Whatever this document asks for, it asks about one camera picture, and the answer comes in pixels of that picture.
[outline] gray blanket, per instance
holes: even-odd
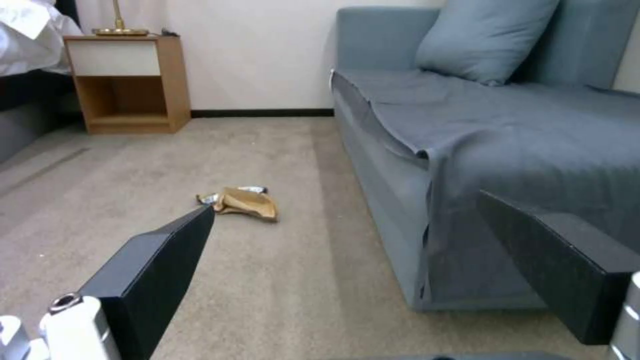
[[[429,159],[436,298],[461,295],[455,281],[475,276],[464,264],[470,258],[479,258],[473,271],[499,271],[485,253],[491,235],[475,209],[479,189],[576,214],[640,252],[637,96],[537,84],[487,87],[417,70],[372,74],[338,76],[359,89],[396,140]]]

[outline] white bedsheet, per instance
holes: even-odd
[[[82,35],[55,0],[0,0],[0,76],[70,72],[63,36]]]

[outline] sofa backrest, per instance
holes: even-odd
[[[561,0],[514,81],[610,88],[640,0]]]

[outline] gray sofa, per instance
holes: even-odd
[[[575,213],[640,250],[640,99],[599,90],[639,6],[562,0],[500,87],[416,69],[437,9],[338,12],[335,116],[411,308],[542,306],[479,218],[478,189]]]

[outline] beige carpet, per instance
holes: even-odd
[[[199,119],[176,135],[50,134],[0,165],[0,313],[49,300],[194,194],[266,185],[279,224],[218,217],[154,359],[547,350],[599,359],[541,312],[407,310],[333,119]]]

